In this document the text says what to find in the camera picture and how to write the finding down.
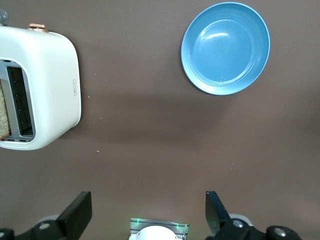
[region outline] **white toaster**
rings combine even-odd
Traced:
[[[10,126],[0,147],[40,149],[78,124],[78,57],[66,37],[40,24],[0,26],[0,81]]]

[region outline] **brown tabletop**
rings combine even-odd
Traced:
[[[268,26],[269,60],[250,87],[215,96],[189,81],[180,50],[218,2],[1,1],[11,27],[43,23],[72,41],[82,118],[40,150],[0,149],[0,227],[22,233],[91,191],[83,240],[127,240],[131,218],[190,224],[202,240],[214,190],[261,231],[319,239],[320,2],[244,0]]]

